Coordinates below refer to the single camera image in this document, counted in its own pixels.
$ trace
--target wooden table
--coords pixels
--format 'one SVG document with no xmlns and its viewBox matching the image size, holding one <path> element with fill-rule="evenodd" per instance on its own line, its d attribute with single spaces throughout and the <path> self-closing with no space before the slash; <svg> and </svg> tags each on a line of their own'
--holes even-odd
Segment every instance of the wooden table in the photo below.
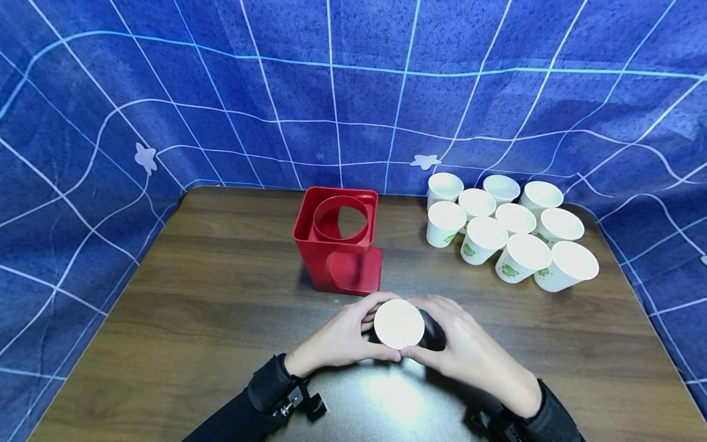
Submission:
<svg viewBox="0 0 707 442">
<path fill-rule="evenodd" d="M 291 231 L 302 194 L 202 187 L 167 222 L 32 437 L 180 441 L 356 298 L 318 293 Z M 598 278 L 559 294 L 472 267 L 462 240 L 424 239 L 421 199 L 381 197 L 382 288 L 454 298 L 545 379 L 588 441 L 705 440 L 705 424 L 593 221 L 580 241 Z M 467 406 L 413 361 L 318 373 L 328 413 L 295 415 L 274 440 L 469 441 Z"/>
</svg>

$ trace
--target finger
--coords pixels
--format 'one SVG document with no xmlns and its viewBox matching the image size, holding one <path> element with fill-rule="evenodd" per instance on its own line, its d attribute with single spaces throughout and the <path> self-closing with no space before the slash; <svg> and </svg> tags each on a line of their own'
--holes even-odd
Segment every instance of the finger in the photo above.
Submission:
<svg viewBox="0 0 707 442">
<path fill-rule="evenodd" d="M 402 357 L 400 356 L 399 351 L 386 347 L 383 344 L 364 342 L 361 359 L 377 359 L 378 361 L 400 362 Z"/>
<path fill-rule="evenodd" d="M 363 320 L 361 322 L 372 322 L 373 318 L 375 318 L 375 312 L 369 313 L 366 316 L 364 316 Z"/>
<path fill-rule="evenodd" d="M 451 299 L 451 298 L 446 298 L 444 296 L 439 296 L 439 295 L 432 295 L 431 298 L 438 299 L 441 302 L 444 302 L 446 305 L 450 306 L 453 310 L 464 310 L 462 306 L 460 306 L 457 301 Z"/>
<path fill-rule="evenodd" d="M 441 351 L 431 351 L 422 347 L 412 346 L 400 350 L 400 356 L 410 358 L 418 364 L 434 368 L 437 371 L 440 371 L 442 366 L 443 355 Z"/>
<path fill-rule="evenodd" d="M 400 296 L 391 291 L 374 291 L 370 295 L 361 299 L 359 302 L 351 304 L 351 307 L 355 309 L 355 311 L 361 315 L 361 319 L 363 319 L 363 317 L 366 316 L 368 312 L 378 304 L 398 298 L 400 298 Z"/>
<path fill-rule="evenodd" d="M 442 330 L 447 332 L 446 327 L 449 325 L 454 314 L 448 310 L 448 306 L 445 306 L 442 301 L 434 298 L 409 298 L 408 302 L 429 313 L 432 319 L 437 321 L 440 327 L 442 327 Z"/>
<path fill-rule="evenodd" d="M 365 333 L 373 328 L 373 322 L 364 322 L 361 324 L 361 333 Z"/>
</svg>

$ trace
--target right hand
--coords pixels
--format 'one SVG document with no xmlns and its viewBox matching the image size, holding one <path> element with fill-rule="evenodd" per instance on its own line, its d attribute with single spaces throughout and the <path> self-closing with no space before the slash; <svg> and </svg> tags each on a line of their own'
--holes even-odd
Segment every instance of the right hand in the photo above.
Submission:
<svg viewBox="0 0 707 442">
<path fill-rule="evenodd" d="M 529 418 L 542 403 L 535 376 L 489 336 L 459 304 L 442 296 L 409 298 L 442 327 L 447 346 L 442 351 L 406 347 L 405 358 L 434 368 L 442 375 L 496 396 L 514 414 Z"/>
</svg>

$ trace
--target white paper cup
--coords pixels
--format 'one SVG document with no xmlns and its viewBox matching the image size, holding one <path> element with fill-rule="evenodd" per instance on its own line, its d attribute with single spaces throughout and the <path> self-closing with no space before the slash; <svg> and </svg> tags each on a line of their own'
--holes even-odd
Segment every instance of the white paper cup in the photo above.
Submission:
<svg viewBox="0 0 707 442">
<path fill-rule="evenodd" d="M 557 186 L 545 181 L 531 181 L 523 188 L 520 204 L 527 207 L 535 216 L 543 210 L 559 207 L 565 197 Z"/>
<path fill-rule="evenodd" d="M 548 267 L 551 262 L 552 254 L 545 243 L 533 235 L 519 233 L 508 239 L 496 262 L 496 274 L 505 282 L 515 284 Z"/>
<path fill-rule="evenodd" d="M 427 210 L 439 201 L 456 202 L 464 190 L 464 183 L 459 177 L 446 172 L 432 174 L 427 180 L 427 186 Z"/>
<path fill-rule="evenodd" d="M 467 263 L 481 265 L 506 245 L 506 241 L 508 231 L 497 219 L 478 216 L 467 225 L 467 234 L 464 235 L 460 253 Z"/>
<path fill-rule="evenodd" d="M 498 206 L 513 202 L 520 195 L 518 183 L 505 175 L 490 175 L 486 177 L 484 179 L 484 190 L 491 194 Z"/>
<path fill-rule="evenodd" d="M 432 204 L 427 211 L 427 242 L 432 247 L 447 247 L 466 222 L 467 214 L 459 204 L 451 201 Z"/>
<path fill-rule="evenodd" d="M 552 249 L 559 241 L 576 241 L 582 238 L 584 224 L 575 214 L 565 209 L 545 209 L 531 234 Z"/>
<path fill-rule="evenodd" d="M 599 274 L 597 258 L 582 245 L 560 241 L 552 246 L 552 262 L 533 275 L 541 289 L 556 292 Z"/>
<path fill-rule="evenodd" d="M 496 210 L 496 200 L 486 190 L 466 189 L 459 195 L 459 205 L 467 212 L 467 223 L 477 216 L 491 216 Z M 466 233 L 462 227 L 459 233 Z"/>
<path fill-rule="evenodd" d="M 509 237 L 516 233 L 530 233 L 537 226 L 532 212 L 520 204 L 503 204 L 496 209 L 493 216 L 506 228 Z"/>
</svg>

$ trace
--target star sticker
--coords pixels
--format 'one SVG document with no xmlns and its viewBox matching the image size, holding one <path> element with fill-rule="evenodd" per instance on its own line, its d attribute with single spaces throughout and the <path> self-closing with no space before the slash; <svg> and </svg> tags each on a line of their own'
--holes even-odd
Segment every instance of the star sticker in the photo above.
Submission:
<svg viewBox="0 0 707 442">
<path fill-rule="evenodd" d="M 157 170 L 157 164 L 155 164 L 155 154 L 157 151 L 152 148 L 145 149 L 140 143 L 135 143 L 135 149 L 137 150 L 135 162 L 145 168 L 145 172 L 147 172 L 148 176 L 152 176 L 152 171 Z"/>
<path fill-rule="evenodd" d="M 442 161 L 437 159 L 437 155 L 415 155 L 415 161 L 410 165 L 418 165 L 422 170 L 428 170 L 435 164 L 442 164 Z"/>
</svg>

